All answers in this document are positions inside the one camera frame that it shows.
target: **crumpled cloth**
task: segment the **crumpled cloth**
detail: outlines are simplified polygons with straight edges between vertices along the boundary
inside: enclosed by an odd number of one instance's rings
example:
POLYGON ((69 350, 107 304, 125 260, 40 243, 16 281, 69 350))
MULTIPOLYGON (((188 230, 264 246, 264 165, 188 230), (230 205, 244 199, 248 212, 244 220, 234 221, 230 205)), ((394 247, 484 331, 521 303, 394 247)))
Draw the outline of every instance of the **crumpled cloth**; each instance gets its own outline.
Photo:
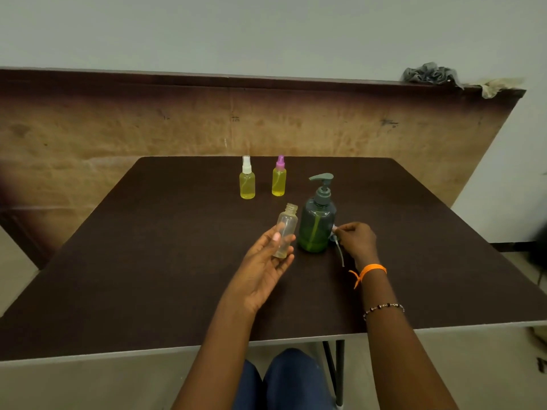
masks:
POLYGON ((439 67, 434 61, 430 61, 419 68, 406 68, 401 76, 403 82, 431 83, 433 85, 456 85, 463 89, 454 69, 439 67))
POLYGON ((500 79, 480 79, 474 83, 468 83, 468 85, 482 87, 482 97, 491 99, 502 89, 513 89, 523 83, 524 77, 502 77, 500 79))

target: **gray cloth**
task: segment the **gray cloth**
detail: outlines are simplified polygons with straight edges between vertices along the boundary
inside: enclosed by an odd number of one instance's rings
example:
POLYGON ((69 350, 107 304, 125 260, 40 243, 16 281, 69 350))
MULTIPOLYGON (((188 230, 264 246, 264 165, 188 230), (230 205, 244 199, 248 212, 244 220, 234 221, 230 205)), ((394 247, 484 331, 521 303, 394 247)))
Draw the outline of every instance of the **gray cloth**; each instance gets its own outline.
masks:
POLYGON ((407 68, 401 77, 404 82, 431 83, 433 85, 456 85, 463 89, 454 69, 439 67, 434 61, 430 61, 419 68, 407 68))

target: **hand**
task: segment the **hand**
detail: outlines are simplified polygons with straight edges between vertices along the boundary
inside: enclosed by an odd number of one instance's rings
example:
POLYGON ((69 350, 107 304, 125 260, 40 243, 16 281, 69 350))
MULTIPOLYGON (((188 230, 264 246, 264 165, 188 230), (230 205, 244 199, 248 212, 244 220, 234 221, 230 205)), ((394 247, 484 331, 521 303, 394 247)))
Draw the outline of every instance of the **hand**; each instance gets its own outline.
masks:
MULTIPOLYGON (((245 309, 253 314, 266 302, 280 277, 294 260, 292 246, 289 246, 285 259, 273 257, 281 245, 278 230, 282 227, 283 224, 274 226, 260 236, 243 258, 226 289, 227 293, 242 301, 245 309)), ((291 242, 296 236, 291 234, 284 239, 291 242)))
POLYGON ((333 231, 340 244, 355 259, 357 269, 362 270, 366 265, 379 263, 376 234, 368 224, 355 221, 336 227, 333 231))

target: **forearm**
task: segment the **forearm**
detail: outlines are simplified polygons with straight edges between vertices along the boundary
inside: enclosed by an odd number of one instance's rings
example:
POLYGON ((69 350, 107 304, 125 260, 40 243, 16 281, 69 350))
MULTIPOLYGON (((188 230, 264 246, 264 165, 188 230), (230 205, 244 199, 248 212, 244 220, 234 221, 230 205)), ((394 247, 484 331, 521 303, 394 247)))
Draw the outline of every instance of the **forearm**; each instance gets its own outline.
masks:
MULTIPOLYGON (((365 310, 397 302, 385 272, 380 269, 365 275, 362 288, 365 310)), ((375 310, 366 317, 366 325, 382 410, 457 408, 400 308, 375 310)))
POLYGON ((253 322, 254 314, 240 302, 222 296, 173 410, 231 409, 253 322))

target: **left hand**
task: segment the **left hand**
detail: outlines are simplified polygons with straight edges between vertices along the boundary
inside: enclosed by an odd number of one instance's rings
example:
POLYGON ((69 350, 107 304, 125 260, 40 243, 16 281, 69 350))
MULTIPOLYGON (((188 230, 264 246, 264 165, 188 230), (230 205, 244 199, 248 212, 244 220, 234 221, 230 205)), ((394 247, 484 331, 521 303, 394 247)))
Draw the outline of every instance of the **left hand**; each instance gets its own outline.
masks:
MULTIPOLYGON (((293 241, 296 236, 291 234, 284 239, 293 241)), ((280 277, 294 260, 292 246, 289 246, 285 259, 273 257, 280 245, 281 235, 278 226, 274 226, 249 249, 226 289, 227 294, 243 301, 244 308, 253 314, 266 302, 280 277)))

